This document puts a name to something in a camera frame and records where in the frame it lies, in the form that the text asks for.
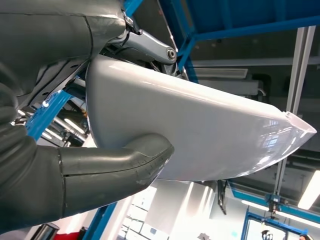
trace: glossy white surface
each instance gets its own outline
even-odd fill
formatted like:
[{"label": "glossy white surface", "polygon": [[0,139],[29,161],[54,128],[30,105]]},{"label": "glossy white surface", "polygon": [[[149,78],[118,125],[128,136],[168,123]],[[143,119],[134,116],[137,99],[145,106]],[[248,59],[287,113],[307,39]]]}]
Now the glossy white surface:
[{"label": "glossy white surface", "polygon": [[274,106],[98,56],[87,107],[100,147],[158,133],[175,148],[161,179],[202,181],[254,173],[287,157],[316,131]]}]

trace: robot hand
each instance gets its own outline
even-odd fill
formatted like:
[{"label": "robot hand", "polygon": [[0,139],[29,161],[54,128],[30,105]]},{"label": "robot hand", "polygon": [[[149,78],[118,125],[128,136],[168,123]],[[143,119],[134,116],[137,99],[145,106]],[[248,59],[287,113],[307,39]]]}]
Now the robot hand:
[{"label": "robot hand", "polygon": [[85,212],[146,189],[174,153],[158,134],[116,150],[37,146],[11,125],[17,101],[0,83],[0,234]]}]

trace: white wall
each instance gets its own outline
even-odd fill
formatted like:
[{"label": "white wall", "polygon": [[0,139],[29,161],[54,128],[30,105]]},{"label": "white wall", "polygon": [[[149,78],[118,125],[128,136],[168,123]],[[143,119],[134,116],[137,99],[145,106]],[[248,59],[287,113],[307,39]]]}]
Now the white wall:
[{"label": "white wall", "polygon": [[171,235],[189,184],[157,179],[152,186],[156,192],[145,223]]}]

